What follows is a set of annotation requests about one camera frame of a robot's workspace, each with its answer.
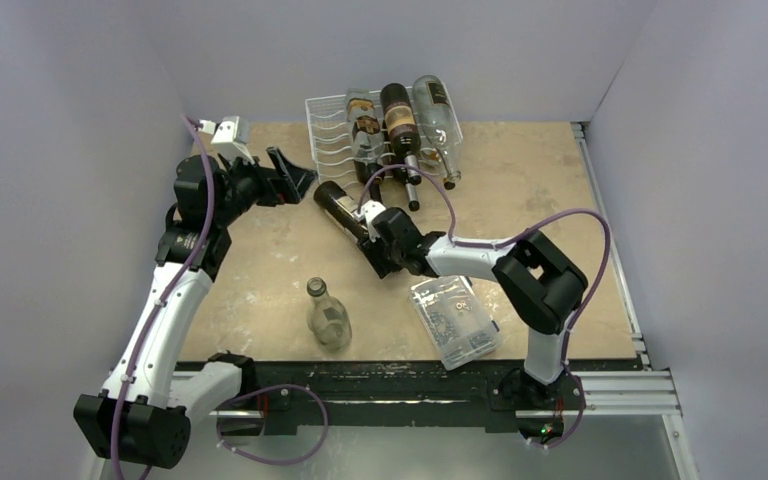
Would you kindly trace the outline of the dark brown wine bottle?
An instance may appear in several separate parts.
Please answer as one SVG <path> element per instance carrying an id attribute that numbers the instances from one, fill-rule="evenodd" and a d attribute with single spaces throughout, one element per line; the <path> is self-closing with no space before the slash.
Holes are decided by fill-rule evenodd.
<path id="1" fill-rule="evenodd" d="M 320 183 L 313 198 L 320 209 L 348 236 L 357 242 L 371 240 L 358 202 L 336 182 L 328 180 Z"/>

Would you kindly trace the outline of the dark green wine bottle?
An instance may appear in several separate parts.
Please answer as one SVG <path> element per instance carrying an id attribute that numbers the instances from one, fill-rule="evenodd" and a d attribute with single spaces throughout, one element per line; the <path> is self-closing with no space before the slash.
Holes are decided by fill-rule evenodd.
<path id="1" fill-rule="evenodd" d="M 365 186 L 373 175 L 382 168 L 382 165 L 376 159 L 371 157 L 358 157 L 353 161 L 353 165 L 357 180 L 362 186 Z M 369 199 L 380 203 L 383 202 L 380 190 L 381 182 L 381 178 L 376 177 L 367 191 Z"/>

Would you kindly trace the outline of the square clear liquor bottle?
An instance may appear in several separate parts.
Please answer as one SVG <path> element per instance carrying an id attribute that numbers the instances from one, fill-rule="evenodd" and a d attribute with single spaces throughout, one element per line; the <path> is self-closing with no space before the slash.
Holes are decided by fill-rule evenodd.
<path id="1" fill-rule="evenodd" d="M 345 111 L 355 160 L 383 165 L 384 139 L 371 93 L 364 89 L 348 89 Z"/>

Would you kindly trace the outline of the olive green wine bottle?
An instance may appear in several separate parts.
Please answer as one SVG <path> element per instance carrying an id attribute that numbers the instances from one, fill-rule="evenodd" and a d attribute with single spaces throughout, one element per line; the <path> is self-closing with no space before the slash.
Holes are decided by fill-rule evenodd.
<path id="1" fill-rule="evenodd" d="M 404 85 L 390 83 L 382 88 L 379 99 L 395 158 L 399 163 L 413 167 L 408 170 L 408 182 L 419 185 L 422 176 L 416 170 L 419 169 L 421 137 L 408 92 Z"/>

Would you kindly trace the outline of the clear glass wine bottle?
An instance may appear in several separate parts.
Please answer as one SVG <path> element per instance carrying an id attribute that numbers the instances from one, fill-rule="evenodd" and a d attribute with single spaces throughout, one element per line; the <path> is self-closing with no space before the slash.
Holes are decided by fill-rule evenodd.
<path id="1" fill-rule="evenodd" d="M 463 136 L 444 83 L 435 75 L 423 75 L 415 80 L 411 93 L 424 135 L 439 159 L 444 159 L 452 172 L 460 173 L 460 181 Z"/>

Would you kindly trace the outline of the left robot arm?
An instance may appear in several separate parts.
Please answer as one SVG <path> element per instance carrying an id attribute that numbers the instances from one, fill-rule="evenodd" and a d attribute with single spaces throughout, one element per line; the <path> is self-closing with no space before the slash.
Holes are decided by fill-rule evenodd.
<path id="1" fill-rule="evenodd" d="M 316 171 L 277 147 L 272 165 L 257 158 L 194 155 L 176 167 L 176 201 L 158 242 L 152 284 L 126 349 L 99 393 L 82 394 L 73 417 L 96 456 L 171 469 L 193 426 L 222 404 L 244 409 L 257 399 L 254 361 L 212 355 L 193 377 L 173 380 L 192 321 L 231 246 L 229 226 L 253 206 L 300 203 Z"/>

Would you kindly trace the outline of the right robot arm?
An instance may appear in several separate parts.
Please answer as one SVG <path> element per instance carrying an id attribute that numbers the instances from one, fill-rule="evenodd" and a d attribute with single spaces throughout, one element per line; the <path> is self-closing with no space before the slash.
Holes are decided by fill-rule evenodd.
<path id="1" fill-rule="evenodd" d="M 420 232 L 403 209 L 369 201 L 356 220 L 366 228 L 379 275 L 407 270 L 416 276 L 463 276 L 493 281 L 529 329 L 519 377 L 498 389 L 544 407 L 555 400 L 568 376 L 569 330 L 589 303 L 597 280 L 589 280 L 539 227 L 502 240 L 481 241 L 447 232 Z"/>

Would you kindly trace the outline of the dark bottle lying in rack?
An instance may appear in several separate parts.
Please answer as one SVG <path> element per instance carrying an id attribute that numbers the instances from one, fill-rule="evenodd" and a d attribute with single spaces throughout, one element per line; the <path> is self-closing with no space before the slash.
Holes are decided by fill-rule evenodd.
<path id="1" fill-rule="evenodd" d="M 418 190 L 416 186 L 410 181 L 405 180 L 403 182 L 403 187 L 407 195 L 409 210 L 412 212 L 418 211 L 421 208 L 421 203 L 419 201 Z"/>

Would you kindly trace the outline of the small clear bottle in rack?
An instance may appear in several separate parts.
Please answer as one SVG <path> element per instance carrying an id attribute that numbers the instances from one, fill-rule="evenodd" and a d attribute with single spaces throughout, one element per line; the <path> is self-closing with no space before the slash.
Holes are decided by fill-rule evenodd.
<path id="1" fill-rule="evenodd" d="M 439 176 L 439 179 L 446 190 L 452 190 L 456 187 L 457 182 L 460 179 L 460 173 L 452 172 L 449 168 L 449 164 L 444 160 L 434 160 L 433 166 Z"/>

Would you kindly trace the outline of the short clear glass bottle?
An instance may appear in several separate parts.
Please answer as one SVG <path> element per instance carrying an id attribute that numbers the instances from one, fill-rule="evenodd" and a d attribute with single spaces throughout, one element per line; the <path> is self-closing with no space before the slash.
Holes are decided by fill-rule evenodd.
<path id="1" fill-rule="evenodd" d="M 321 277 L 310 278 L 306 292 L 311 301 L 307 325 L 317 343 L 331 352 L 345 348 L 352 339 L 352 329 L 343 303 L 329 293 Z"/>

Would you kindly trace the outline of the clear plastic screw box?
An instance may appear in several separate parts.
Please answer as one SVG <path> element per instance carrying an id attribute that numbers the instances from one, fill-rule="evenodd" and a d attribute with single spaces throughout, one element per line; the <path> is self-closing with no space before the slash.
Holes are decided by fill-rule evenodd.
<path id="1" fill-rule="evenodd" d="M 410 288 L 409 298 L 447 371 L 501 345 L 500 328 L 480 303 L 468 277 L 424 280 Z"/>

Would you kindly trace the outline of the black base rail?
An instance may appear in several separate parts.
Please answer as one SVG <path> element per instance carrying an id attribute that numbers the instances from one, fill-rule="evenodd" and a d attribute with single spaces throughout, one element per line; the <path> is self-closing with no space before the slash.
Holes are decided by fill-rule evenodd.
<path id="1" fill-rule="evenodd" d="M 565 418 L 586 404 L 578 377 L 568 374 L 553 401 L 500 393 L 516 380 L 519 360 L 479 360 L 447 371 L 436 361 L 259 361 L 244 379 L 250 399 L 222 403 L 229 417 L 264 420 L 267 435 L 301 426 L 481 428 L 554 440 Z"/>

